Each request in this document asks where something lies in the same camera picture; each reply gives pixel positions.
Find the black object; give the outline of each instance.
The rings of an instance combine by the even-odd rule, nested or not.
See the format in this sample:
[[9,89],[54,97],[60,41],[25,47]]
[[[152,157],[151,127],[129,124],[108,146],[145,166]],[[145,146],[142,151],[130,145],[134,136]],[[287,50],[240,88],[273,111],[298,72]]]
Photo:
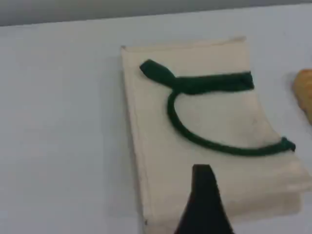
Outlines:
[[181,93],[200,95],[216,91],[241,92],[252,90],[254,89],[254,83],[250,72],[176,78],[168,68],[150,59],[142,63],[140,69],[147,78],[173,90],[167,101],[167,115],[174,129],[189,141],[211,150],[240,156],[267,156],[288,150],[295,151],[296,145],[285,137],[282,137],[275,144],[260,148],[240,148],[220,144],[196,135],[180,121],[175,110],[175,100],[178,95]]
[[192,190],[175,234],[234,234],[209,165],[194,165]]

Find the gray wall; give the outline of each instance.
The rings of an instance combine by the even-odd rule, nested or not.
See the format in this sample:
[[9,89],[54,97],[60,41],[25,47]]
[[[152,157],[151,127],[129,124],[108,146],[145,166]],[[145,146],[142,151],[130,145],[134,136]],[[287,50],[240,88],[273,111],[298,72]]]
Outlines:
[[312,0],[0,0],[0,25],[203,11]]

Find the orange object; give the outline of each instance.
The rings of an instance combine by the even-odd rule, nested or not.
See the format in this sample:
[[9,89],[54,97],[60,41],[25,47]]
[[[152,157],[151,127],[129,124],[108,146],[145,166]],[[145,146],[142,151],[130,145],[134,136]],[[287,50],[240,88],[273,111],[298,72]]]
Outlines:
[[312,69],[301,70],[293,82],[293,91],[299,107],[306,113],[312,124]]

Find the canvas bag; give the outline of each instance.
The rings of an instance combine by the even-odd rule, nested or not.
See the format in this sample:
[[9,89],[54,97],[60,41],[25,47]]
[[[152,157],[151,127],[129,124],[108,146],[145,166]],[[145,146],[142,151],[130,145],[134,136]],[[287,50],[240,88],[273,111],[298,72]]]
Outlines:
[[[211,165],[225,210],[232,219],[298,211],[298,192],[311,187],[311,177],[292,151],[267,157],[241,157],[189,142],[177,134],[166,115],[166,102],[172,90],[147,79],[139,69],[145,60],[152,59],[176,76],[249,71],[245,38],[123,47],[122,58],[147,233],[174,230],[191,189],[193,164]],[[268,123],[255,90],[181,94],[175,108],[183,124],[206,139],[246,148],[280,140]]]

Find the white table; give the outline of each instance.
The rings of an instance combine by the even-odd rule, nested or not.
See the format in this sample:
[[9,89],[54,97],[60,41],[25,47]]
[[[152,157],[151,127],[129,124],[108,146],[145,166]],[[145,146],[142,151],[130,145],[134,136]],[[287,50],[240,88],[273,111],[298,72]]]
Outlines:
[[[246,35],[273,127],[312,173],[312,127],[289,88],[312,67],[312,4],[0,28],[0,233],[137,234],[121,45]],[[297,215],[237,234],[312,233]]]

